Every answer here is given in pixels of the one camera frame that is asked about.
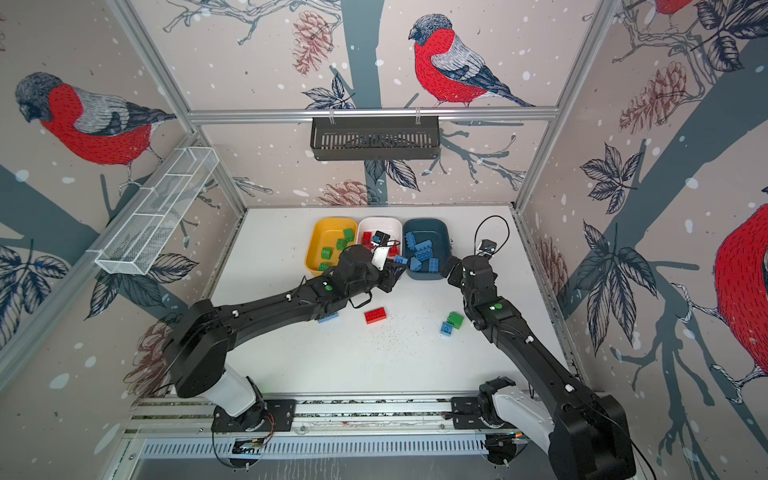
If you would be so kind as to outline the white plastic bin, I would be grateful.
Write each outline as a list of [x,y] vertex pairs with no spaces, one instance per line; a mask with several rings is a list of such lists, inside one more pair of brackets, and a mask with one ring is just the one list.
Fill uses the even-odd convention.
[[[401,254],[402,240],[403,240],[403,225],[398,219],[394,217],[383,217],[383,216],[371,216],[371,217],[366,217],[362,219],[361,222],[358,224],[358,229],[357,229],[356,242],[358,244],[362,244],[362,236],[364,232],[371,232],[372,238],[378,232],[381,232],[385,235],[388,235],[389,240],[390,239],[399,240],[401,242],[401,245],[400,245],[400,254]],[[371,238],[370,245],[366,246],[368,249],[372,248],[372,238]]]

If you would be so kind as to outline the yellow plastic bin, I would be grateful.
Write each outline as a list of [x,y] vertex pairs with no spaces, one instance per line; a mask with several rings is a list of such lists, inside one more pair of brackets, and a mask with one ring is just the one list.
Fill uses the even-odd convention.
[[[305,266],[312,275],[318,276],[325,272],[318,270],[319,265],[323,262],[329,263],[330,267],[337,265],[342,251],[336,249],[336,243],[338,239],[345,239],[344,229],[355,231],[355,240],[351,243],[347,242],[347,246],[353,244],[356,241],[358,229],[358,223],[355,220],[346,217],[327,217],[315,224],[305,257]],[[323,247],[329,247],[333,250],[332,257],[328,260],[321,258]]]

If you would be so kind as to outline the dark teal plastic bin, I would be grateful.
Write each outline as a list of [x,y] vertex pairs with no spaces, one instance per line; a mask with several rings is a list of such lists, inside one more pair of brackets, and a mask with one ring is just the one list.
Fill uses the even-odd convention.
[[403,226],[403,257],[414,280],[443,280],[442,268],[451,256],[447,225],[437,218],[415,218]]

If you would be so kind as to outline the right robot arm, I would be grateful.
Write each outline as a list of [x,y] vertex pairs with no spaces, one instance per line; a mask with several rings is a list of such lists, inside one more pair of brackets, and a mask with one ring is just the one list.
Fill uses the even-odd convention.
[[512,424],[547,453],[559,479],[630,479],[637,466],[626,412],[564,367],[534,335],[522,313],[497,292],[488,251],[450,258],[441,274],[460,289],[466,317],[517,366],[537,400],[499,377],[479,388],[481,418]]

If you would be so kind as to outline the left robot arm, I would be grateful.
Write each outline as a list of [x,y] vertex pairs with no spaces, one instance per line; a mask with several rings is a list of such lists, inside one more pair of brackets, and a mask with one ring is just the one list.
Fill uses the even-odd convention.
[[335,266],[284,293],[234,305],[193,304],[163,347],[176,395],[207,399],[242,430],[259,426],[266,402],[252,379],[227,366],[228,353],[277,329],[331,317],[374,289],[391,292],[406,270],[388,257],[398,244],[377,231],[368,243],[345,247]]

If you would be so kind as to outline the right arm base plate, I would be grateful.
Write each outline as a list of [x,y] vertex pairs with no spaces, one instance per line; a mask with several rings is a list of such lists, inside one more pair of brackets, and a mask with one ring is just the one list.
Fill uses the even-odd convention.
[[489,420],[483,416],[476,397],[452,397],[450,409],[444,415],[456,430],[513,429],[514,426],[501,420]]

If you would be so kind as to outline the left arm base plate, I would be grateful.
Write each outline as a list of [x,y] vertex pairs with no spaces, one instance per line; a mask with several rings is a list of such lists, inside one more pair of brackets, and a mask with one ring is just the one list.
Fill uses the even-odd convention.
[[211,430],[214,433],[289,432],[296,406],[294,399],[259,400],[237,417],[217,406]]

